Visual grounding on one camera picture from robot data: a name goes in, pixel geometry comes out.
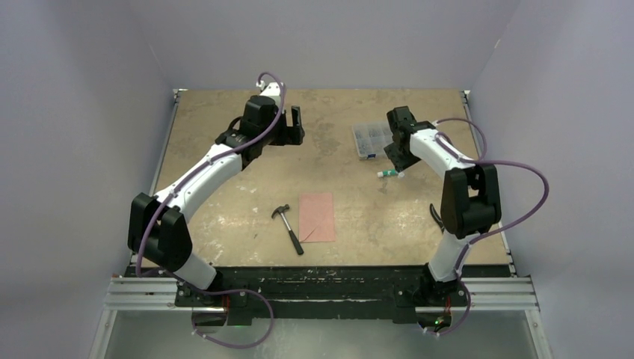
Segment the white green glue stick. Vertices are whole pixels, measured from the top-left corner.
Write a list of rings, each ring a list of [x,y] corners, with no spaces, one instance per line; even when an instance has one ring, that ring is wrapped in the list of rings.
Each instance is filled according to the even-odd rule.
[[[395,169],[389,169],[389,170],[377,172],[378,178],[394,177],[394,176],[398,176],[398,171],[396,171]]]

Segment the black handled hammer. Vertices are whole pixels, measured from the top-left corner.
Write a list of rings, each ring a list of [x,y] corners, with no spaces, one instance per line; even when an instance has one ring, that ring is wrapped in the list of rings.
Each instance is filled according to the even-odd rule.
[[[288,219],[286,218],[286,212],[288,212],[290,210],[290,206],[289,204],[285,204],[282,206],[278,206],[272,213],[271,213],[271,218],[275,219],[276,217],[281,217],[282,221],[286,227],[286,230],[289,234],[289,238],[291,239],[291,242],[293,244],[293,247],[295,249],[295,252],[298,256],[302,256],[304,254],[304,249],[301,247],[301,243],[298,240],[298,237],[296,236],[294,230],[292,229]]]

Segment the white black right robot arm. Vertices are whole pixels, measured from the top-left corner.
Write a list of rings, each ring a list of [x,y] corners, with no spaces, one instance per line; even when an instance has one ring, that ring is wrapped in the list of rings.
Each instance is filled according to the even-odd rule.
[[[422,272],[418,293],[438,304],[458,287],[474,240],[501,218],[497,169],[479,165],[444,137],[437,127],[415,119],[407,106],[387,112],[393,142],[384,152],[399,173],[426,163],[443,181],[440,220],[443,238]]]

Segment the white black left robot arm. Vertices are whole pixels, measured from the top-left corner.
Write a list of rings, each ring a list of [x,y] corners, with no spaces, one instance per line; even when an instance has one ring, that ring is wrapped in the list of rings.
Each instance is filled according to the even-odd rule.
[[[193,168],[156,194],[140,193],[132,200],[128,248],[194,286],[194,297],[203,305],[217,304],[223,275],[195,254],[188,222],[221,185],[260,157],[265,146],[298,146],[304,136],[299,106],[286,111],[271,95],[252,96],[243,114]]]

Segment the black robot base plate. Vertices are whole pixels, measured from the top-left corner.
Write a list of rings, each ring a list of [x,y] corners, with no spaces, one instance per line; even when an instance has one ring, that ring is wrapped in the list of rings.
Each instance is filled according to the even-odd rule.
[[[152,273],[148,295],[166,290],[169,308],[192,310],[200,326],[251,325],[255,319],[360,319],[421,324],[443,330],[475,299],[475,284],[509,279],[502,265],[468,265],[458,287],[440,295],[417,291],[425,266],[299,266],[219,269],[223,289],[207,292]]]

